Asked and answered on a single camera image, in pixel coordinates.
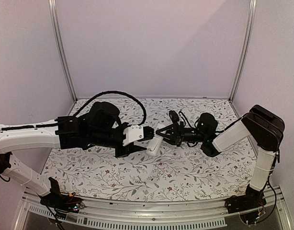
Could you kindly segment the white remote control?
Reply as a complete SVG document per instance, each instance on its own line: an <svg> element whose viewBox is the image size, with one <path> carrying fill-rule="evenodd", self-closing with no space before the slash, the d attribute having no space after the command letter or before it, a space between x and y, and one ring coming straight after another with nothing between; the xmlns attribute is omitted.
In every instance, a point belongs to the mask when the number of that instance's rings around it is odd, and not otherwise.
<svg viewBox="0 0 294 230"><path fill-rule="evenodd" d="M160 148L161 143L163 141L163 137L156 134L156 131L159 130L159 129L162 129L164 127L165 127L165 125L163 125L163 124L158 124L157 125L157 127L155 129L155 135L149 141L148 146L147 146L146 154L148 156L155 157L158 154L159 148Z"/></svg>

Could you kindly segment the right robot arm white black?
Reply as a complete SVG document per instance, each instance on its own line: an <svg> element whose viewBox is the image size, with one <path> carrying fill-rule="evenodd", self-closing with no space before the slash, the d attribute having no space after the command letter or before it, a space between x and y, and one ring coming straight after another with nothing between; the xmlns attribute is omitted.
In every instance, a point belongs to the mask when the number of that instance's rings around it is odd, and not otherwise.
<svg viewBox="0 0 294 230"><path fill-rule="evenodd" d="M259 203L269 177L280 161L280 145L285 130L285 123L280 117L256 104L226 128L218 130L218 121L210 113L202 113L192 127L186 127L175 111L170 111L169 116L171 124L156 130L156 135L173 146L200 144L200 149L208 157L216 157L248 139L257 161L241 204L251 209Z"/></svg>

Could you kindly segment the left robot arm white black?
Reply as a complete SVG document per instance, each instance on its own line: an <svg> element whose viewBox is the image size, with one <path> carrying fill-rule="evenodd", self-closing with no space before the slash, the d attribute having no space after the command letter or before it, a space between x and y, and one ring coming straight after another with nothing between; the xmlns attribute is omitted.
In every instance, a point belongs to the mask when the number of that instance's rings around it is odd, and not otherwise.
<svg viewBox="0 0 294 230"><path fill-rule="evenodd" d="M122 122L119 109L109 102L95 99L110 94L101 92L90 98L74 115L61 116L55 120L22 126L0 124L0 176L16 180L21 185L36 192L55 208L65 204L58 182L44 178L30 167L20 162L13 151L38 148L87 150L94 146L113 148L117 158L145 150L135 145L136 141L146 141L154 137L154 129L143 126L147 113L138 125Z"/></svg>

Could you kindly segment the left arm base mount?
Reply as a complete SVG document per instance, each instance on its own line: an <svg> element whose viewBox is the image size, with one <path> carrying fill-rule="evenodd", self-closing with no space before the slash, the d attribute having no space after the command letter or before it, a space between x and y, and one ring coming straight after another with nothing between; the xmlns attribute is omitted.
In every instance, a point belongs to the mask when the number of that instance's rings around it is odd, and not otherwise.
<svg viewBox="0 0 294 230"><path fill-rule="evenodd" d="M49 194L40 196L41 204L62 212L78 213L85 207L83 199L76 196L76 193L63 194L60 192L58 181L52 177L50 181Z"/></svg>

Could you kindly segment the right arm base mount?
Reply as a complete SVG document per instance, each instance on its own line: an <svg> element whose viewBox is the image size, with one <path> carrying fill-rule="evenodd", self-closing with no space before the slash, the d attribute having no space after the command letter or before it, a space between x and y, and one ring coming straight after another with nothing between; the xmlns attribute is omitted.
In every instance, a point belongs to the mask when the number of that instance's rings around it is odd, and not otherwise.
<svg viewBox="0 0 294 230"><path fill-rule="evenodd" d="M239 213L241 221L246 225L256 224L261 216L265 214L266 199L261 191L246 189L244 195L233 195L225 200L225 208L228 213Z"/></svg>

